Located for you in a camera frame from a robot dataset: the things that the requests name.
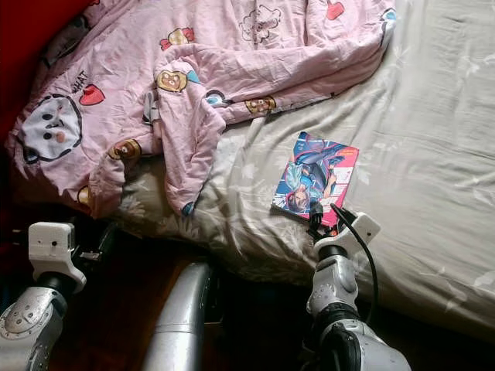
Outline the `pink cartoon print blanket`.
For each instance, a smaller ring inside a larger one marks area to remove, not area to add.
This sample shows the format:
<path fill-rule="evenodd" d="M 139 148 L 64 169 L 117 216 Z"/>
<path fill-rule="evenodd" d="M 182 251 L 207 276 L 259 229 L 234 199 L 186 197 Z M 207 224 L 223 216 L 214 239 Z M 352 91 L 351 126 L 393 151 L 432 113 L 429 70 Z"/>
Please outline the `pink cartoon print blanket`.
<path fill-rule="evenodd" d="M 128 167 L 160 158 L 191 215 L 227 127 L 371 77 L 393 21 L 394 0 L 87 0 L 10 131 L 15 194 L 106 218 Z"/>

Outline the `beige bed sheet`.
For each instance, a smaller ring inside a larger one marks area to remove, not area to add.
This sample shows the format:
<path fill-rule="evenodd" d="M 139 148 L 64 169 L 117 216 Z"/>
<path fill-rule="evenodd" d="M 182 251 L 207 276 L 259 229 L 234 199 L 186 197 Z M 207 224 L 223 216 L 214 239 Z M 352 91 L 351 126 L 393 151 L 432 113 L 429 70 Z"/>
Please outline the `beige bed sheet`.
<path fill-rule="evenodd" d="M 316 254 L 303 220 L 272 208 L 277 181 L 304 131 L 352 145 L 344 205 L 381 225 L 379 307 L 495 344 L 495 0 L 397 8 L 373 77 L 222 134 L 192 216 L 166 205 L 153 159 L 128 174 L 113 218 L 200 244 L 244 279 L 307 286 Z"/>

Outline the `colourful comic book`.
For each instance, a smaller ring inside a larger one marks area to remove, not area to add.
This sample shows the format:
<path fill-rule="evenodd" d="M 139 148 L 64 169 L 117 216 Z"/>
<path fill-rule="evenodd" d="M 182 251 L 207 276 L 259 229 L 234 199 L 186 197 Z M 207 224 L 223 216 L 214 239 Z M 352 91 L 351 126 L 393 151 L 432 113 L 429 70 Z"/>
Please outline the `colourful comic book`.
<path fill-rule="evenodd" d="M 332 207 L 342 207 L 360 149 L 302 131 L 279 178 L 272 207 L 304 220 L 316 213 L 319 225 L 336 225 Z"/>

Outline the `silver robot left leg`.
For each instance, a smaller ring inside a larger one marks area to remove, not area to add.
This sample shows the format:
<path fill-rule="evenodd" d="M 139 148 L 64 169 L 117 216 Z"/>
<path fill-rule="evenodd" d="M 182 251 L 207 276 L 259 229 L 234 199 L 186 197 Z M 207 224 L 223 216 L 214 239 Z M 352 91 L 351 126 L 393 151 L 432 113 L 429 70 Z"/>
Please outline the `silver robot left leg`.
<path fill-rule="evenodd" d="M 206 259 L 178 273 L 155 322 L 141 371 L 200 371 L 206 325 L 216 314 L 218 279 Z"/>

